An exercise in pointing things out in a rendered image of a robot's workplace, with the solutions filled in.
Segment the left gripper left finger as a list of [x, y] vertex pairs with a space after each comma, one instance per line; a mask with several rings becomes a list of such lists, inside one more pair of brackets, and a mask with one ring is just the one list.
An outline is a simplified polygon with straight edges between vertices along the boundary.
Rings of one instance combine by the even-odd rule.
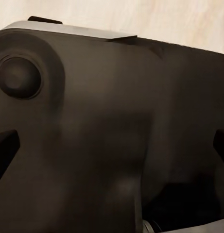
[[0, 180], [20, 148], [17, 130], [0, 133]]

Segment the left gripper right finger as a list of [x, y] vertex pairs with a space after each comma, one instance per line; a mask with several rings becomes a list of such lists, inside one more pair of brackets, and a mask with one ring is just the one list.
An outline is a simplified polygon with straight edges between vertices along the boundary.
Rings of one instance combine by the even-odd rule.
[[213, 147], [224, 162], [224, 130], [217, 129], [213, 140]]

